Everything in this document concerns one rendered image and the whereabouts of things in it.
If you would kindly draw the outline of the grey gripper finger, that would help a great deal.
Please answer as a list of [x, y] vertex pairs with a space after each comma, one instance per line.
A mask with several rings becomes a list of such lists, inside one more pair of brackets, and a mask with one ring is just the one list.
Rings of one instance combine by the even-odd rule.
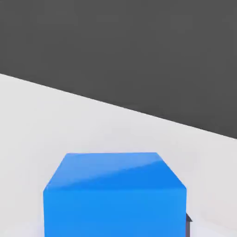
[[206, 222], [201, 218], [191, 218], [187, 214], [186, 237], [237, 237], [237, 231]]

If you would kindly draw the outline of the small blue cube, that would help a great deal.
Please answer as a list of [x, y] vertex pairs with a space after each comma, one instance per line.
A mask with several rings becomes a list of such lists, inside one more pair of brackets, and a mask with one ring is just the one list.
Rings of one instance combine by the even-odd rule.
[[154, 152], [68, 153], [43, 201], [44, 237], [186, 237], [186, 187]]

